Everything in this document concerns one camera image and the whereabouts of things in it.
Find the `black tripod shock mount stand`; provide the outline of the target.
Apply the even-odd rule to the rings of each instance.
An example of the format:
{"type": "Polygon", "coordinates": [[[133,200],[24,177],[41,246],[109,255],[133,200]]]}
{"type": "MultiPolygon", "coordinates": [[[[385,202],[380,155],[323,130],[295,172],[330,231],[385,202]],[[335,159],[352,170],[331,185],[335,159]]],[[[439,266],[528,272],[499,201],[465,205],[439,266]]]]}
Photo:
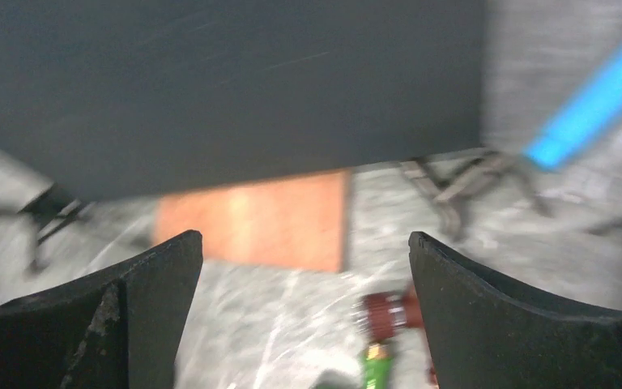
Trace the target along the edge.
{"type": "Polygon", "coordinates": [[[29,273],[39,274],[45,269],[39,254],[41,244],[74,222],[88,221],[83,212],[90,206],[90,203],[74,198],[57,184],[52,184],[20,209],[0,204],[0,216],[26,216],[35,228],[29,273]]]}

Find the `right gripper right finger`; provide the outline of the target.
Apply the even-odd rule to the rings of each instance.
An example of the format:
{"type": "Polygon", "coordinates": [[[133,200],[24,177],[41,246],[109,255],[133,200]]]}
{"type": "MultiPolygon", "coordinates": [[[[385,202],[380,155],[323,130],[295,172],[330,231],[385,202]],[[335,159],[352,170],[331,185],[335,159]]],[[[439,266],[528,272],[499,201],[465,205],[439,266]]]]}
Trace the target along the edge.
{"type": "Polygon", "coordinates": [[[422,232],[409,259],[442,388],[622,388],[622,310],[477,263],[422,232]]]}

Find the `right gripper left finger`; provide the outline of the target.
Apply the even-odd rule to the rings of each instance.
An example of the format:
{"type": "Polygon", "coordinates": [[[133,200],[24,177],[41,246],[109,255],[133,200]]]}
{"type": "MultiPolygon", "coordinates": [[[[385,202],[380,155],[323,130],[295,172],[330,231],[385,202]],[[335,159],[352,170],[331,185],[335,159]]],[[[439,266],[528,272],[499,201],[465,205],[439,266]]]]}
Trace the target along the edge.
{"type": "Polygon", "coordinates": [[[202,235],[188,230],[0,305],[0,388],[174,387],[202,264],[202,235]]]}

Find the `blue handheld microphone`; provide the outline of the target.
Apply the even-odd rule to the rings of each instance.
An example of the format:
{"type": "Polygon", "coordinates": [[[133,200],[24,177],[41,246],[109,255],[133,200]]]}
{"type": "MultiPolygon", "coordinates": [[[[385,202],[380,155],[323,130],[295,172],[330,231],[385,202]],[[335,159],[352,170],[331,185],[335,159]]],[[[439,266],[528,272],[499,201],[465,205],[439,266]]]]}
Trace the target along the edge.
{"type": "Polygon", "coordinates": [[[621,118],[622,46],[542,126],[523,155],[541,169],[558,169],[621,118]]]}

